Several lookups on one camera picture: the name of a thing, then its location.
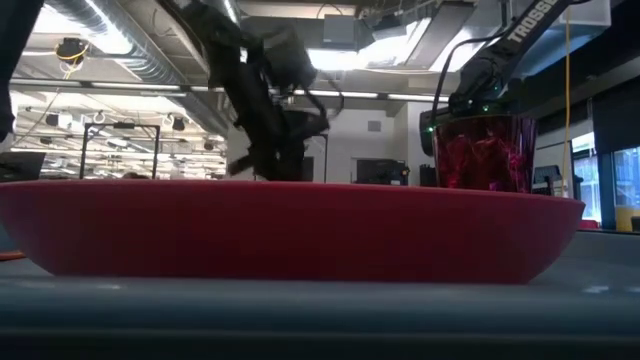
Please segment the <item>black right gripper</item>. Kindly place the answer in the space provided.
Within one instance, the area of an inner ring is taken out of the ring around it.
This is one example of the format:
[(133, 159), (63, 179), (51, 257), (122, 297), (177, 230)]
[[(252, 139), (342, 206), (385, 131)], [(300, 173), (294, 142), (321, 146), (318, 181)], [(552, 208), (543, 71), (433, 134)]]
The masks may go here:
[(438, 111), (424, 111), (419, 116), (419, 137), (422, 151), (426, 156), (434, 156), (433, 133), (435, 130), (434, 119)]

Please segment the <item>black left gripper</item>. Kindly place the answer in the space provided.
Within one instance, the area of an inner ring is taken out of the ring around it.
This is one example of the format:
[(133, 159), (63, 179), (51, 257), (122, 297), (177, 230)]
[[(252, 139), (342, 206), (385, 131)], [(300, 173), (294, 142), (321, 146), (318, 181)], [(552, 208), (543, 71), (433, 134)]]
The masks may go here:
[(236, 124), (243, 128), (251, 145), (248, 154), (228, 165), (231, 176), (253, 169), (268, 181), (274, 180), (274, 148), (276, 148), (276, 181), (301, 181), (305, 154), (304, 140), (329, 129), (325, 108), (319, 114), (284, 110), (270, 95), (260, 71), (240, 64), (233, 79), (233, 107)]

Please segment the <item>red translucent cup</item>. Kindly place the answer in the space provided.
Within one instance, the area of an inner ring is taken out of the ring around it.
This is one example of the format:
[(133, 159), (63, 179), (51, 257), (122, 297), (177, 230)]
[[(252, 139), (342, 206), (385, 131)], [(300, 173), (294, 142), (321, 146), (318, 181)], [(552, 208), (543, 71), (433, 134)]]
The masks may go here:
[(433, 135), (438, 185), (530, 193), (536, 136), (536, 121), (515, 115), (479, 115), (441, 124)]

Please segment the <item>red plate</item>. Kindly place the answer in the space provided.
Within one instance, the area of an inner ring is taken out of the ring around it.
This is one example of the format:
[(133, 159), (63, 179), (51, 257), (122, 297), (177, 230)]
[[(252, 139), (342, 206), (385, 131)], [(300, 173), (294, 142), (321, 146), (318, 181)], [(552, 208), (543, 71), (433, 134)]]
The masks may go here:
[(581, 202), (429, 187), (62, 180), (0, 184), (0, 224), (55, 275), (523, 284)]

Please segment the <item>dark robot arm base column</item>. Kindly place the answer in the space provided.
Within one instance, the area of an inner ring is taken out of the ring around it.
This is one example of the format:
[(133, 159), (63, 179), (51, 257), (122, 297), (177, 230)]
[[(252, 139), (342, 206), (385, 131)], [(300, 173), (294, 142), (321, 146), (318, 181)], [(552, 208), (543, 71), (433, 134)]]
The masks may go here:
[(9, 83), (44, 0), (0, 0), (0, 142), (13, 132)]

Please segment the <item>black equipment cabinet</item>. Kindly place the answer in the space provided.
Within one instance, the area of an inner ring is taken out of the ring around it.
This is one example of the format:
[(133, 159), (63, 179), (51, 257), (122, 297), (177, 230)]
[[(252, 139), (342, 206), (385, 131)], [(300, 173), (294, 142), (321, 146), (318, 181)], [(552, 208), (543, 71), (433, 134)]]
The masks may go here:
[(356, 161), (355, 183), (406, 186), (409, 174), (409, 167), (402, 161), (358, 159)]

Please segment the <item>long ceiling light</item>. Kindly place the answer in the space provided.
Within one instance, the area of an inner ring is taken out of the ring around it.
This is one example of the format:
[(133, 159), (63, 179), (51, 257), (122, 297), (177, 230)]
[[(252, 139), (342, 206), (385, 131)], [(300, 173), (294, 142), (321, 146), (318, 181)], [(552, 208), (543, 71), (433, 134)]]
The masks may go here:
[(122, 83), (122, 82), (91, 82), (95, 88), (126, 89), (136, 91), (180, 91), (180, 85), (146, 84), (146, 83)]

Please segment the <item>yellow bin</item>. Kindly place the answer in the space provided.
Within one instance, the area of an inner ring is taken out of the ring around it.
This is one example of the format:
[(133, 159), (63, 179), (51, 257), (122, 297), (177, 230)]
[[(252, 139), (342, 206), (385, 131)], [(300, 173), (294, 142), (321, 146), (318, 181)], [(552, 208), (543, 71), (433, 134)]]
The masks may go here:
[(633, 232), (633, 217), (640, 217), (640, 207), (617, 206), (615, 208), (616, 230), (620, 232)]

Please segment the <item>black ceiling device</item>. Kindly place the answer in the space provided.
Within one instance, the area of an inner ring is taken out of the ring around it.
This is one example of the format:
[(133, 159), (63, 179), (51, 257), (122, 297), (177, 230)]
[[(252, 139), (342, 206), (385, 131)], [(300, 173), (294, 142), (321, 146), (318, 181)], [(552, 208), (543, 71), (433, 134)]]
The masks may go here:
[(65, 37), (56, 45), (54, 53), (61, 62), (70, 66), (79, 66), (88, 50), (89, 44), (82, 39)]

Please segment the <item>black metal rack frame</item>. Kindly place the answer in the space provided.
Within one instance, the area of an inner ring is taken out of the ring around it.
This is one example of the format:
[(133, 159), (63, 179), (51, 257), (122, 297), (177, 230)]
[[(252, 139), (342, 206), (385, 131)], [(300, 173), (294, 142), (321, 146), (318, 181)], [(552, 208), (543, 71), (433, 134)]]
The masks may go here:
[(85, 167), (86, 167), (88, 143), (96, 135), (99, 135), (100, 132), (106, 127), (111, 127), (114, 129), (121, 129), (121, 130), (135, 130), (136, 128), (155, 130), (155, 135), (152, 137), (152, 140), (154, 142), (154, 152), (153, 152), (153, 158), (152, 158), (152, 173), (151, 173), (151, 178), (155, 179), (157, 177), (161, 128), (159, 125), (145, 125), (145, 124), (136, 125), (135, 123), (131, 123), (131, 122), (115, 122), (110, 124), (106, 124), (106, 123), (99, 124), (99, 123), (92, 122), (92, 123), (86, 123), (84, 125), (84, 133), (82, 138), (82, 148), (81, 148), (81, 155), (80, 155), (80, 167), (79, 167), (79, 174), (78, 174), (79, 178), (80, 179), (85, 178)]

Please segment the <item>silver ceiling duct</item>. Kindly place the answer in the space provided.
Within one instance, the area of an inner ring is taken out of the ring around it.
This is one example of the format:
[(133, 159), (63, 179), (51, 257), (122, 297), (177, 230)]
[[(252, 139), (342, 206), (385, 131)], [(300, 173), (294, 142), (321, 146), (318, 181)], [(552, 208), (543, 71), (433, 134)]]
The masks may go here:
[(116, 0), (45, 0), (65, 19), (79, 25), (92, 43), (144, 83), (185, 85), (187, 79)]

